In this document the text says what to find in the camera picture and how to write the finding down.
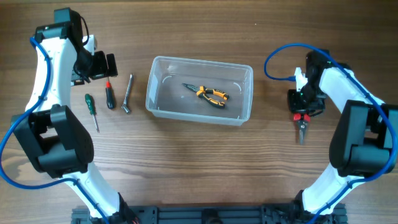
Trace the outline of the red handle wire stripper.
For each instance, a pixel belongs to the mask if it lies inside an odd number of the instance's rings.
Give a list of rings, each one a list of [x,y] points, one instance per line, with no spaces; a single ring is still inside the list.
[[[307,133],[310,117],[308,114],[294,113],[293,121],[298,127],[298,140],[300,145],[304,145],[305,135]]]

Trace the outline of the orange black needle-nose pliers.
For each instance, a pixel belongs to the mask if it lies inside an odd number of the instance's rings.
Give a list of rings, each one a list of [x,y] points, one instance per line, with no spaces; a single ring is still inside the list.
[[[210,95],[215,95],[223,100],[228,100],[229,95],[219,89],[216,88],[207,88],[205,86],[195,86],[191,85],[188,83],[183,83],[182,84],[185,88],[189,89],[190,91],[195,92],[196,96],[205,100],[207,103],[209,103],[211,106],[214,106],[215,108],[219,109],[224,109],[225,108],[225,102],[224,101],[218,101],[210,97]]]

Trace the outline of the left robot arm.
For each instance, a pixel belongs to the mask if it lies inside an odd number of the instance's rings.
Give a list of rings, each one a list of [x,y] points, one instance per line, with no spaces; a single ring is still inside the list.
[[[118,74],[114,55],[97,50],[84,18],[70,8],[55,10],[53,24],[36,28],[30,43],[38,58],[34,89],[7,134],[15,135],[37,172],[82,199],[90,222],[139,223],[95,166],[92,138],[70,108],[72,86]]]

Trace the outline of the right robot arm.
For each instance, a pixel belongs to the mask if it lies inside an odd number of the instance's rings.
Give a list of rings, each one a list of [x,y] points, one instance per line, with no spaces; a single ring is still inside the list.
[[[296,87],[287,101],[304,141],[310,119],[323,113],[330,98],[341,117],[329,146],[329,164],[296,199],[299,219],[314,222],[333,212],[355,187],[389,173],[397,160],[397,106],[376,98],[354,77],[349,66],[336,63],[328,50],[306,55],[306,70],[297,68]]]

